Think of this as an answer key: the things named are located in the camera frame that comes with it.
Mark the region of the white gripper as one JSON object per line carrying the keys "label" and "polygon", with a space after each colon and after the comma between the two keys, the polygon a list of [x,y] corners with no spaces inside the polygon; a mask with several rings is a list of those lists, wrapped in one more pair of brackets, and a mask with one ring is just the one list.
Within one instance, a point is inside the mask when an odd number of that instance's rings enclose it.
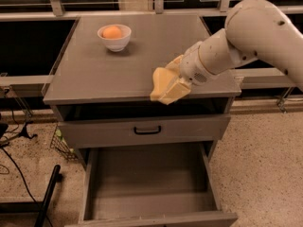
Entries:
{"label": "white gripper", "polygon": [[179,72],[183,79],[174,79],[160,90],[158,101],[169,105],[191,92],[191,84],[205,85],[216,78],[206,70],[199,55],[202,42],[190,47],[185,54],[176,57],[165,68],[173,72]]}

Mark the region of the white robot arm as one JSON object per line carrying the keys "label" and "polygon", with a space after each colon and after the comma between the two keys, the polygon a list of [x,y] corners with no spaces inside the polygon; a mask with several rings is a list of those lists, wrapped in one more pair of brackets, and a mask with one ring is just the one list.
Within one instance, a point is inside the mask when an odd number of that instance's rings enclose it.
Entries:
{"label": "white robot arm", "polygon": [[165,105],[188,95],[226,70],[261,60],[303,89],[303,35],[266,0],[243,0],[227,14],[224,28],[187,49],[152,75],[151,100]]}

